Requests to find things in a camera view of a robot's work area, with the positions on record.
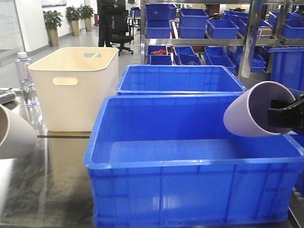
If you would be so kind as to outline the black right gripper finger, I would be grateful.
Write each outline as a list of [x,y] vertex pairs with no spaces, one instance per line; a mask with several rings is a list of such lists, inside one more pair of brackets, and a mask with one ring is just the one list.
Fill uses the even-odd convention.
[[296,130],[294,104],[287,100],[272,100],[267,109],[267,126],[270,132],[283,133],[283,131]]

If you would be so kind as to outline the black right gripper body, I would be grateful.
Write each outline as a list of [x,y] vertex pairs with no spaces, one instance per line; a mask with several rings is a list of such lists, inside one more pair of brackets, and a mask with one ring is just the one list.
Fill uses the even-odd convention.
[[296,98],[296,126],[298,130],[304,130],[304,95]]

